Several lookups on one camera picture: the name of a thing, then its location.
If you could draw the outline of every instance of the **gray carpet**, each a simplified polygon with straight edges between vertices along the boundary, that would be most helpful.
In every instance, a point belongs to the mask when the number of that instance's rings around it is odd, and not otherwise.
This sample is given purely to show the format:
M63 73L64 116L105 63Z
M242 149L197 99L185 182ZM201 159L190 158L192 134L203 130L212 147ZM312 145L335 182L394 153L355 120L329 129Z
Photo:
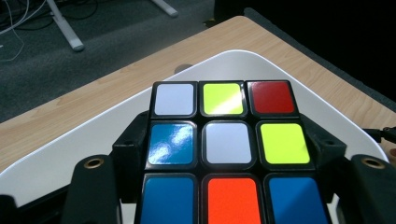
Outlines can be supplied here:
M136 62L159 49L207 29L215 0L166 0L178 12L171 18L149 0L112 0L61 11L85 45L74 52L55 23L37 31L17 34L25 47L12 62L0 63L0 122L14 118L63 94ZM82 18L94 12L85 20ZM396 111L396 104L305 48L251 8L245 16L284 39L381 104ZM29 23L40 27L51 18ZM0 35L0 61L18 52L12 32Z

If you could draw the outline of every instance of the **white tray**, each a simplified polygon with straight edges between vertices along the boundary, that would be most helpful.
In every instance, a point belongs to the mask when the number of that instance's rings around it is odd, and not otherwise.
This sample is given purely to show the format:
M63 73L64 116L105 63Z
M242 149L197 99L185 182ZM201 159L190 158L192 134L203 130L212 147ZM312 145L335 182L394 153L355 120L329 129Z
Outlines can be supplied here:
M380 146L351 120L314 92L262 56L229 50L196 64L166 80L288 79L301 113L347 144L346 157L367 154L388 161ZM79 125L9 166L0 174L0 194L24 205L70 183L75 165L96 154L108 154L112 144L139 113L149 109L151 88L141 91ZM329 204L335 219L336 197ZM123 204L124 223L134 222L135 204Z

